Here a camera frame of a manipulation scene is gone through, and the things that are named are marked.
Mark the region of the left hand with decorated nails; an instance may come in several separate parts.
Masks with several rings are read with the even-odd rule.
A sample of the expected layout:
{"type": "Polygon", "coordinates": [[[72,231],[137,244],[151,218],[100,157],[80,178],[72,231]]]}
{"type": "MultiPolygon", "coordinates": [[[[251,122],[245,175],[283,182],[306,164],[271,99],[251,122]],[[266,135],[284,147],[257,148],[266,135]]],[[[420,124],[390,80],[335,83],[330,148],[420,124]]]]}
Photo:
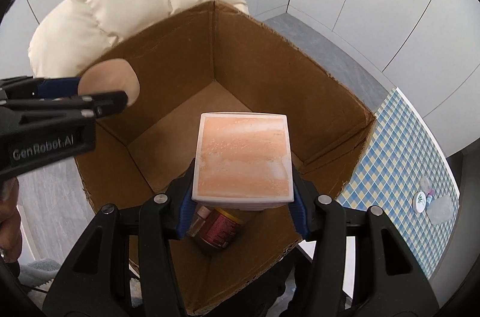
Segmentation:
{"type": "Polygon", "coordinates": [[[21,217],[17,208],[19,181],[5,181],[1,187],[1,235],[0,246],[6,263],[15,263],[22,251],[21,217]]]}

